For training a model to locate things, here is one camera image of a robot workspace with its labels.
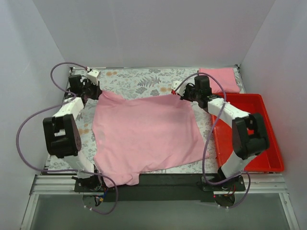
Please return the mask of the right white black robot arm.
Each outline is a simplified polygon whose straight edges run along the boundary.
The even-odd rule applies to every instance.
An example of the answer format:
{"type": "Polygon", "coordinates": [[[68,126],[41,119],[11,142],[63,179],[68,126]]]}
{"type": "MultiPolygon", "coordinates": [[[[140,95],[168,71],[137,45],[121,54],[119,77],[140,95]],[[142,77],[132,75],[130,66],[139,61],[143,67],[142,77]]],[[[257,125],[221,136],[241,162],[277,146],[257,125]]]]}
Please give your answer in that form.
{"type": "Polygon", "coordinates": [[[233,151],[217,173],[217,181],[205,180],[210,185],[220,185],[238,177],[245,167],[257,156],[270,147],[270,141],[264,118],[259,113],[248,113],[231,105],[226,99],[226,92],[222,96],[214,94],[210,87],[210,80],[214,77],[207,73],[194,73],[194,83],[184,79],[178,86],[172,87],[172,94],[180,96],[181,100],[197,102],[199,108],[214,115],[216,120],[222,120],[232,129],[233,151]]]}

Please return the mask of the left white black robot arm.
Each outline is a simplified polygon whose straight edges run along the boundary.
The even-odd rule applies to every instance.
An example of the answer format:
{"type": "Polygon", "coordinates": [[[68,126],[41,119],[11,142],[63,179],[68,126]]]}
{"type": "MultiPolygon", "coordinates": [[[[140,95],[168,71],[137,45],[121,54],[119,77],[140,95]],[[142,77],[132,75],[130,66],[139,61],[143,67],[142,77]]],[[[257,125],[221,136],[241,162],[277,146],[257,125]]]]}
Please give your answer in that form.
{"type": "Polygon", "coordinates": [[[76,125],[76,118],[88,99],[97,100],[102,93],[97,76],[90,73],[69,76],[69,88],[64,93],[64,105],[52,117],[44,118],[43,128],[47,151],[51,156],[64,160],[77,170],[73,179],[82,187],[95,190],[101,184],[96,167],[82,152],[82,140],[76,125]]]}

